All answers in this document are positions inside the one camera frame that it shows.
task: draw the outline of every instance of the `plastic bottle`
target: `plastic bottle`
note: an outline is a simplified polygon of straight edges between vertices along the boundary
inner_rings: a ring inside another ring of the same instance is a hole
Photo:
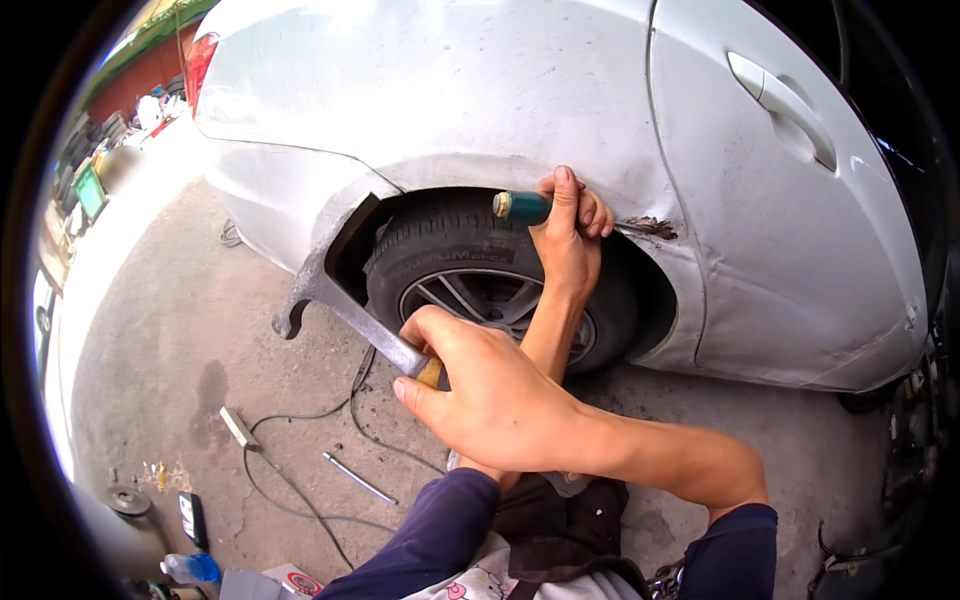
[[[160,563],[164,575],[178,584],[198,584],[201,581],[220,581],[220,568],[209,554],[168,554]]]

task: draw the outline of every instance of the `metal bar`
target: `metal bar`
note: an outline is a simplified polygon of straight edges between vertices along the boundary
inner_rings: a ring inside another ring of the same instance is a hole
[[[358,484],[360,484],[360,485],[363,486],[364,488],[367,488],[367,489],[370,490],[371,492],[373,492],[373,493],[375,493],[376,495],[380,496],[381,498],[383,498],[383,499],[386,500],[387,502],[390,502],[391,504],[396,504],[396,500],[394,500],[393,498],[391,498],[391,497],[390,497],[389,495],[387,495],[386,493],[381,492],[380,490],[378,490],[378,489],[375,488],[374,486],[372,486],[372,485],[370,485],[369,483],[367,483],[366,481],[364,481],[363,478],[360,477],[360,475],[358,475],[358,474],[354,473],[353,471],[351,471],[350,469],[344,467],[343,464],[342,464],[340,461],[338,461],[337,459],[335,459],[335,458],[333,458],[332,456],[330,456],[330,453],[329,453],[329,452],[324,452],[324,458],[326,458],[326,460],[330,461],[330,464],[332,464],[334,467],[338,468],[339,470],[341,470],[341,471],[343,471],[344,473],[346,473],[347,475],[349,475],[349,476],[350,476],[350,479],[352,479],[353,481],[357,482]]]

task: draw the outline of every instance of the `white car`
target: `white car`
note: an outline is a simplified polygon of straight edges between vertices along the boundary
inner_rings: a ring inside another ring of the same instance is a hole
[[[205,176],[291,272],[375,197],[336,266],[356,298],[519,339],[542,270],[492,195],[568,164],[619,224],[572,371],[869,391],[940,300],[946,150],[865,10],[800,39],[762,4],[223,0],[187,62]]]

